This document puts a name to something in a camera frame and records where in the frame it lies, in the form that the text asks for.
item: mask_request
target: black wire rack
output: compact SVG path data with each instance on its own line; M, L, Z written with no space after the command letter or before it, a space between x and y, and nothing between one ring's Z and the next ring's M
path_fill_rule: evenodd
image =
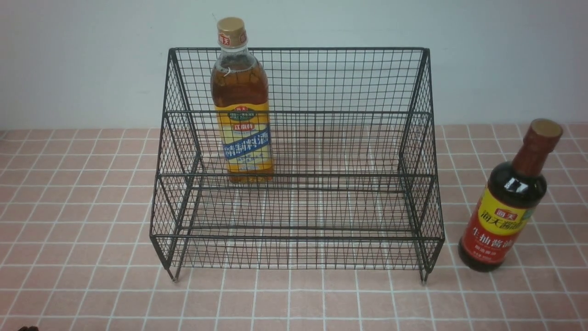
M229 181L215 48L169 50L149 234L182 267L412 269L445 240L426 48L252 48L270 87L273 180Z

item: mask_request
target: brown bottle cap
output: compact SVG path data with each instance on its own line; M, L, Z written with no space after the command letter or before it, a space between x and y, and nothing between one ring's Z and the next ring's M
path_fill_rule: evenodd
M226 17L216 24L219 45L223 48L239 48L247 44L245 23L238 17Z
M524 135L523 144L537 151L551 153L562 134L561 125L552 120L538 118L531 122Z

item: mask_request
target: yellow label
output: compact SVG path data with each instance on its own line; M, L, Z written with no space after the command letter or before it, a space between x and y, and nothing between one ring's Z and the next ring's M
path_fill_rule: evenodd
M487 231L499 236L511 236L527 224L534 208L519 209L498 201L488 188L485 189L477 214L480 224Z
M273 161L269 103L215 108L229 170L239 172L270 168Z

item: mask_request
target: white wall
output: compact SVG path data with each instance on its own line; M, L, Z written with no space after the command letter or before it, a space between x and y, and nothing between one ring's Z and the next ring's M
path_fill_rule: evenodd
M156 127L170 47L431 48L436 122L588 120L585 0L4 0L0 128Z

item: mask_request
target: bottle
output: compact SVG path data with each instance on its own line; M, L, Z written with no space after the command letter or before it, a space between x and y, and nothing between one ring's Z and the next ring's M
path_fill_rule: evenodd
M269 181L273 160L268 77L261 63L247 50L243 20L227 17L218 21L216 27L220 56L212 69L211 93L229 180Z
M557 123L536 119L512 162L497 165L459 240L459 257L471 269L491 272L504 262L547 192L541 169L563 134Z

